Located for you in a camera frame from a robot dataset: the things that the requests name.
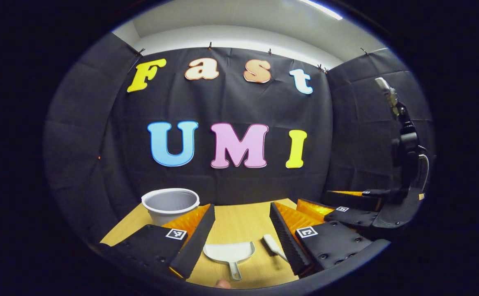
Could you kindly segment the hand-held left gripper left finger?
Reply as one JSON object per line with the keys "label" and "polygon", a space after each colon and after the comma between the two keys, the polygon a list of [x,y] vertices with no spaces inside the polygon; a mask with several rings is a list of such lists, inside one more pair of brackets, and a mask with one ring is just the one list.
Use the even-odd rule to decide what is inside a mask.
{"label": "hand-held left gripper left finger", "polygon": [[200,206],[163,226],[145,224],[117,243],[105,239],[101,254],[123,272],[141,280],[188,279],[215,221],[215,206]]}

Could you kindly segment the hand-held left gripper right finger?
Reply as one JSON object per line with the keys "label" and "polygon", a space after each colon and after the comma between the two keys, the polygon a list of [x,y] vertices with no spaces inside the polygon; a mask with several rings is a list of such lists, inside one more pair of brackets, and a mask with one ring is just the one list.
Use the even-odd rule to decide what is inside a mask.
{"label": "hand-held left gripper right finger", "polygon": [[339,221],[319,221],[279,202],[271,203],[269,217],[298,277],[341,264],[373,243]]}

